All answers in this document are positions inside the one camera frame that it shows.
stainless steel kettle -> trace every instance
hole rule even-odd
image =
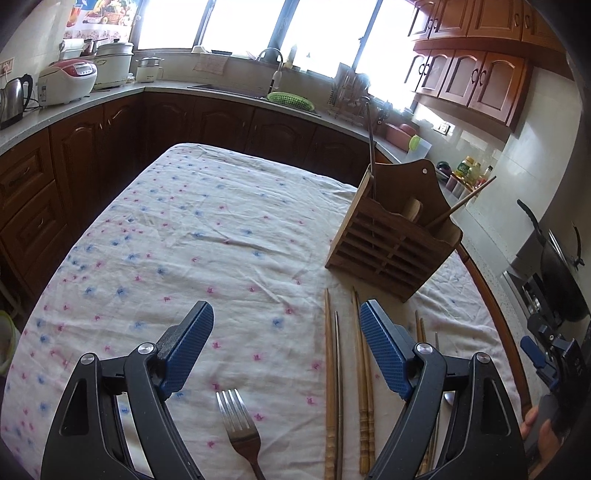
[[[27,84],[27,97],[24,96],[23,84]],[[10,127],[22,119],[25,108],[33,94],[33,77],[26,74],[11,80],[0,89],[0,129]]]

cabinet handle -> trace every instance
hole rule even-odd
[[[27,173],[29,173],[29,170],[31,170],[31,167],[25,168],[25,171],[22,172],[17,178],[12,179],[11,181],[8,182],[8,186],[12,187],[13,185],[16,185],[17,183],[21,182],[23,180],[23,178],[25,178],[27,176]]]

person's hand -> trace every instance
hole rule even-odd
[[[532,408],[526,415],[524,422],[519,426],[521,438],[524,440],[531,432],[531,428],[538,418],[538,407]],[[550,463],[558,449],[560,441],[552,431],[550,419],[546,420],[540,427],[538,434],[538,451],[540,452],[540,462],[530,474],[530,478],[535,478]]]

electrical socket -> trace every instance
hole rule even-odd
[[[0,76],[8,75],[12,72],[12,67],[14,66],[14,58],[9,60],[3,61],[0,63]]]

drawer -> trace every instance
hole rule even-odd
[[[34,300],[41,296],[57,267],[60,266],[73,245],[70,227],[64,225],[29,268],[24,277],[27,286],[35,295]]]
[[[66,225],[66,217],[52,181],[12,217],[0,238],[17,270],[24,275]]]
[[[53,180],[49,145],[46,128],[0,157],[0,228]]]

